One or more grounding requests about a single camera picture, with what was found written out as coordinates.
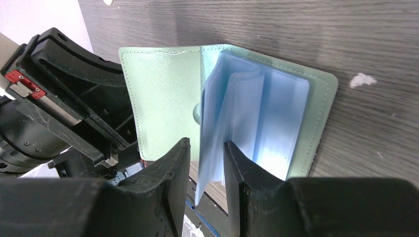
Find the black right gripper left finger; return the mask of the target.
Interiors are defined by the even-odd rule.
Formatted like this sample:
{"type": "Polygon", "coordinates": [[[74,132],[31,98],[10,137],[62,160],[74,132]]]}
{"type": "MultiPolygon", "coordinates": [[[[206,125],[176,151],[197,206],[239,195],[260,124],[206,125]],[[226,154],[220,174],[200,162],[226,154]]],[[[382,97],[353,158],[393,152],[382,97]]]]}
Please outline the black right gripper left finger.
{"type": "Polygon", "coordinates": [[[94,178],[2,178],[3,237],[179,237],[190,140],[114,186],[94,178]]]}

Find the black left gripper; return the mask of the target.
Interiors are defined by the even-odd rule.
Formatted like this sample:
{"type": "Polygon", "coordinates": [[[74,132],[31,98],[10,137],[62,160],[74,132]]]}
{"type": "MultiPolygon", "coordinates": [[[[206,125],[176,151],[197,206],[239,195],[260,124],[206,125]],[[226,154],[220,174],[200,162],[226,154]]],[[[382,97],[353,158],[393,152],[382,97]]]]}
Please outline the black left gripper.
{"type": "Polygon", "coordinates": [[[85,50],[56,28],[38,36],[31,59],[52,84],[48,89],[82,118],[75,131],[94,144],[108,140],[117,148],[106,143],[97,153],[31,95],[12,90],[25,89],[24,84],[10,83],[7,91],[17,99],[0,99],[1,177],[21,177],[47,164],[61,178],[115,178],[141,162],[120,64],[85,50]]]}

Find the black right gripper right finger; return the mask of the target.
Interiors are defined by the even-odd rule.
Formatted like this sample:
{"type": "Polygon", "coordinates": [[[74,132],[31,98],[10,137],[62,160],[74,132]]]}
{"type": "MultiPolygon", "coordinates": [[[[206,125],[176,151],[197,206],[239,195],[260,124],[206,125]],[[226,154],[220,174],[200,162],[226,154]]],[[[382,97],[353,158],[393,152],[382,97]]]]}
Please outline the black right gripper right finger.
{"type": "Polygon", "coordinates": [[[416,237],[419,191],[398,178],[280,180],[224,144],[234,237],[416,237]]]}

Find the mint green card holder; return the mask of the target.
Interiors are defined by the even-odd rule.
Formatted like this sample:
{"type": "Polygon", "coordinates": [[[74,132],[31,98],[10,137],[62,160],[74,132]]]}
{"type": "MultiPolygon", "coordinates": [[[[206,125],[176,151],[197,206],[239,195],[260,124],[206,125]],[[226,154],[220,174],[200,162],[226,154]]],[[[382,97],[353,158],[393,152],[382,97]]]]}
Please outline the mint green card holder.
{"type": "Polygon", "coordinates": [[[233,141],[279,179],[306,176],[338,88],[323,71],[230,44],[119,50],[140,156],[157,160],[182,137],[199,161],[195,203],[225,182],[233,141]]]}

